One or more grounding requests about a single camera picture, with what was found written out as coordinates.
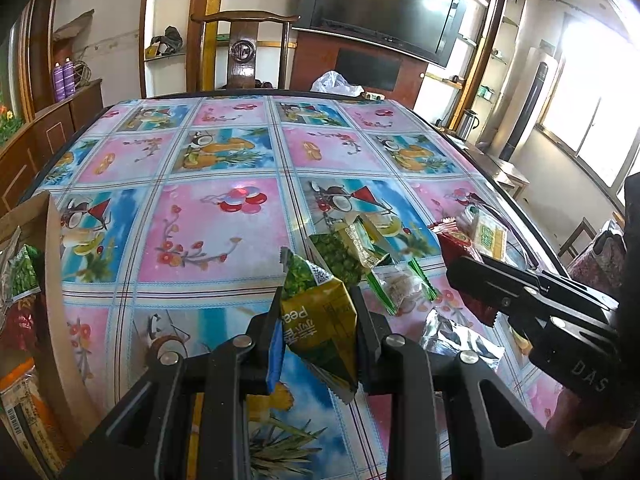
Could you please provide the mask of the person's right hand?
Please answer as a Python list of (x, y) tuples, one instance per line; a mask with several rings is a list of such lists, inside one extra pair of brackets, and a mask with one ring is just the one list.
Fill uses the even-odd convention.
[(546, 430), (579, 469), (590, 470), (614, 460), (637, 422), (638, 418), (623, 417), (615, 408), (562, 388)]

